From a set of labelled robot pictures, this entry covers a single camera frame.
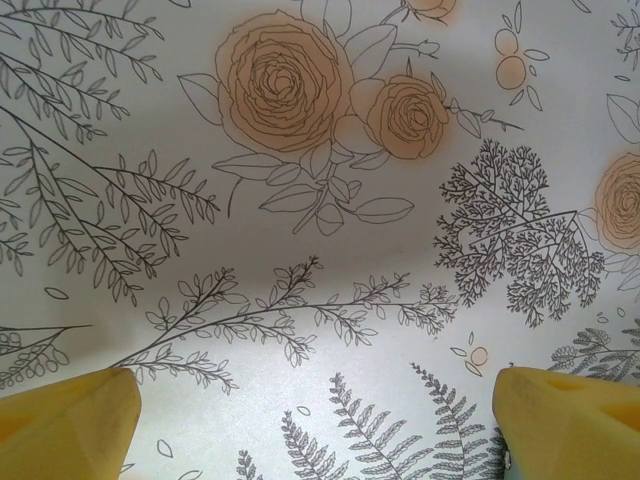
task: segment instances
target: orange rose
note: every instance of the orange rose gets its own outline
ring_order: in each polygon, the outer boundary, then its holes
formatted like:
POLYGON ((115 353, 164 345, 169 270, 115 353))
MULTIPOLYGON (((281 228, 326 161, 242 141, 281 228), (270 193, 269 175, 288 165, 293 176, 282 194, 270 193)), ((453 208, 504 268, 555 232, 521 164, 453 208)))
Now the orange rose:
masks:
POLYGON ((427 18, 440 19, 453 10, 456 0, 406 0, 409 8, 427 18))
POLYGON ((609 167, 596 191, 596 210, 605 247, 640 250, 640 156, 629 153, 609 167))
POLYGON ((349 108, 353 73, 333 33, 280 11, 234 28, 216 67, 225 131, 283 161, 331 139, 349 108))
MULTIPOLYGON (((351 89, 351 103, 368 137, 393 156, 406 160, 425 158, 437 148, 449 116, 435 88, 428 82, 397 75, 388 82, 366 79, 351 89)), ((368 145, 353 145, 359 127, 355 116, 337 126, 338 140, 357 153, 372 153, 368 145)))

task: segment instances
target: yellow foam block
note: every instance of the yellow foam block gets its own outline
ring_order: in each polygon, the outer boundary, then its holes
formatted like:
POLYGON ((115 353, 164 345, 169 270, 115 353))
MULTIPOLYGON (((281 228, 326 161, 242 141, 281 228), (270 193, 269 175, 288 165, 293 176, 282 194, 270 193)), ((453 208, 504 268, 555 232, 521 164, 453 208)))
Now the yellow foam block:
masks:
POLYGON ((141 410, 115 368, 0 399, 2 480, 115 480, 141 410))
POLYGON ((527 480, 640 479, 640 388, 508 368, 493 411, 527 480))

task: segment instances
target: yellow object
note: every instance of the yellow object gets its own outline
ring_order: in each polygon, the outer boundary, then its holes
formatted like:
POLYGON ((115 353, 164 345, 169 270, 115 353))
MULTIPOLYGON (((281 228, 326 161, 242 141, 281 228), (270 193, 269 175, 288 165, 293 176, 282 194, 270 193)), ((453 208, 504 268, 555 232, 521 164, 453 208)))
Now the yellow object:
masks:
POLYGON ((640 388, 508 368, 493 411, 524 479, 640 479, 640 388))
POLYGON ((0 399, 0 479, 115 480, 140 416, 114 368, 0 399))

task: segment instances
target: floral pattern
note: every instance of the floral pattern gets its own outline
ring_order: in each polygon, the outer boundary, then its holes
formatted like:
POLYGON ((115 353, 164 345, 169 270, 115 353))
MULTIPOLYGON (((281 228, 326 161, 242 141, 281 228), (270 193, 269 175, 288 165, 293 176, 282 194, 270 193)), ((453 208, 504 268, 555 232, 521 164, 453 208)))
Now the floral pattern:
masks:
POLYGON ((0 394, 131 369, 123 480, 474 480, 500 369, 638 384, 637 0, 223 3, 0 1, 0 394))

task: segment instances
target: wallpaper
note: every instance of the wallpaper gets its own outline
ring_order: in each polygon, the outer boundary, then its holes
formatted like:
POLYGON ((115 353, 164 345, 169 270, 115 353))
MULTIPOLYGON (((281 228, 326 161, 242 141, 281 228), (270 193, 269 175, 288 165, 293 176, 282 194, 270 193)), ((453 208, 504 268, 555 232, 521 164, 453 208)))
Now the wallpaper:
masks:
POLYGON ((0 1, 0 390, 121 478, 497 479, 496 374, 640 384, 638 0, 0 1))

